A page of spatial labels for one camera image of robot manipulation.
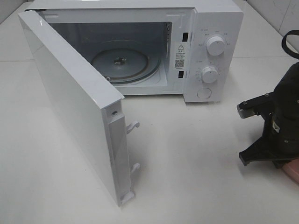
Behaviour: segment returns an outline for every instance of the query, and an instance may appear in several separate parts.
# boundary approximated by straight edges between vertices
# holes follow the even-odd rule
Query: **open microwave door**
[[[19,14],[46,92],[118,206],[131,192],[124,98],[37,12]]]

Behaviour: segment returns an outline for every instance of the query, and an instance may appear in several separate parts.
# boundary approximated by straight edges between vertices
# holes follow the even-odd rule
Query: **power knob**
[[[213,83],[218,79],[218,70],[214,66],[207,66],[201,71],[201,79],[204,83]]]
[[[212,36],[206,42],[206,49],[210,55],[217,56],[224,52],[225,40],[222,36]]]

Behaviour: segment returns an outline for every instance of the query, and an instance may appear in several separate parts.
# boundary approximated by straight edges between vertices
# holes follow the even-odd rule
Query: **white table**
[[[273,91],[296,62],[282,37],[245,1],[244,20],[220,103],[182,96],[123,100],[136,197],[118,208],[55,116],[17,12],[0,25],[0,223],[298,223],[299,186],[271,162],[244,167],[238,153],[263,119],[236,105]]]

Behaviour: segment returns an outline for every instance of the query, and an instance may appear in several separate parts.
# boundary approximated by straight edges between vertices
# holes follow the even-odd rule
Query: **control panel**
[[[197,14],[186,102],[220,101],[242,17],[242,12]]]

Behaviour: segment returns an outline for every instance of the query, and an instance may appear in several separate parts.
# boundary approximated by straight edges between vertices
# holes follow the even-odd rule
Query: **microwave oven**
[[[49,99],[121,205],[139,125],[123,95],[219,101],[243,13],[232,0],[35,0],[19,18]]]

